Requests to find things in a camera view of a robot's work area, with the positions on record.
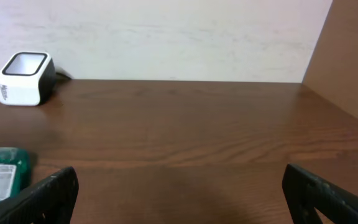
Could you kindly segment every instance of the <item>brown panel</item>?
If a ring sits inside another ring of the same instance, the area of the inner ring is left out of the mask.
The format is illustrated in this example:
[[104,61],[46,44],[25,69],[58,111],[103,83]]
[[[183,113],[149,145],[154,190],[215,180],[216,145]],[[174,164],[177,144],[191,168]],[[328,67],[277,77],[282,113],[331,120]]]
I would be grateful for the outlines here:
[[358,118],[358,1],[334,0],[303,83]]
[[73,80],[0,104],[0,146],[74,166],[75,224],[291,223],[288,162],[358,195],[358,120],[297,83]]

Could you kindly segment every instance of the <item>white box-shaped scanner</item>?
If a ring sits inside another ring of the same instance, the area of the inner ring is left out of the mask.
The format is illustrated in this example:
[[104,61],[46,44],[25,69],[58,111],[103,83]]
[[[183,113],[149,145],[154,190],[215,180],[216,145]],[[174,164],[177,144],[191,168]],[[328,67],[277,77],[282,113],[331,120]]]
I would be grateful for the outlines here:
[[0,71],[0,102],[38,105],[50,96],[55,82],[55,67],[48,53],[16,53]]

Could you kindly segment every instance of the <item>wooden table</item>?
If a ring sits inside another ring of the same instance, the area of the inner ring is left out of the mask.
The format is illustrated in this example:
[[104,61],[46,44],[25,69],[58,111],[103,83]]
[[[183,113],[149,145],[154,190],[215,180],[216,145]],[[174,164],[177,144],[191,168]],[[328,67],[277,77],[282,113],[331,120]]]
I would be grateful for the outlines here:
[[358,120],[301,84],[72,80],[0,104],[0,146],[75,168],[72,223],[291,223],[288,162],[358,195]]

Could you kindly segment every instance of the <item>green bottle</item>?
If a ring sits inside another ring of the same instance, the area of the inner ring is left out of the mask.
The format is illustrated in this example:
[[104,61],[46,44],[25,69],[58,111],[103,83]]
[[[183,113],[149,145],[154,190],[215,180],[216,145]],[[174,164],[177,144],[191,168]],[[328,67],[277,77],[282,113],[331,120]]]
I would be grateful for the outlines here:
[[28,153],[15,147],[0,147],[0,201],[17,195],[30,184]]

